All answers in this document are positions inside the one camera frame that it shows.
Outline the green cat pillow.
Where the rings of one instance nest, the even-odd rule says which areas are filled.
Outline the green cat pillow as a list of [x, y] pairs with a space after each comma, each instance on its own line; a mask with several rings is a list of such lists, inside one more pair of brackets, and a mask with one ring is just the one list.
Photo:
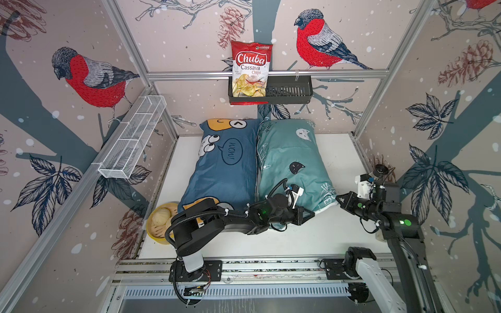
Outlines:
[[263, 200], [279, 181], [303, 189], [297, 205], [321, 213], [338, 203], [307, 119], [265, 121], [258, 130], [258, 199]]

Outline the blue cartoon pillow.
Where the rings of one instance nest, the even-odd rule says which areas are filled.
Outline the blue cartoon pillow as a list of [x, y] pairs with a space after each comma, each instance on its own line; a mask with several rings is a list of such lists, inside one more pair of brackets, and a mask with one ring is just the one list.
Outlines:
[[209, 119], [203, 131], [198, 161], [177, 212], [213, 199], [224, 209], [243, 214], [256, 202], [258, 119]]

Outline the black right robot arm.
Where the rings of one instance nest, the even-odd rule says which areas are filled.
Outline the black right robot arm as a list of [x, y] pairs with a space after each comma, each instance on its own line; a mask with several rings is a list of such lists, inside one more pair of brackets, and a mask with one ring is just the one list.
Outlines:
[[360, 220], [372, 221], [391, 250], [404, 296], [384, 277], [377, 258], [368, 248], [350, 247], [344, 268], [360, 277], [382, 312], [443, 312], [430, 267], [424, 233], [417, 218], [404, 214], [400, 187], [395, 183], [360, 181], [357, 192], [336, 197], [341, 209]]

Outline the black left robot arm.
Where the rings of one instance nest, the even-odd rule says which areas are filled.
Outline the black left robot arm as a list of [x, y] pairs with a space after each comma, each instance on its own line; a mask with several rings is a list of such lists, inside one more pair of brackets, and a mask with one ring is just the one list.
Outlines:
[[204, 248], [222, 232], [237, 232], [248, 236], [261, 234], [276, 225], [287, 229], [290, 224], [301, 226], [315, 217], [315, 212], [295, 204], [294, 193], [275, 194], [254, 203], [239, 213], [209, 198], [175, 215], [164, 232], [165, 239], [176, 251], [173, 278], [197, 279], [206, 266]]

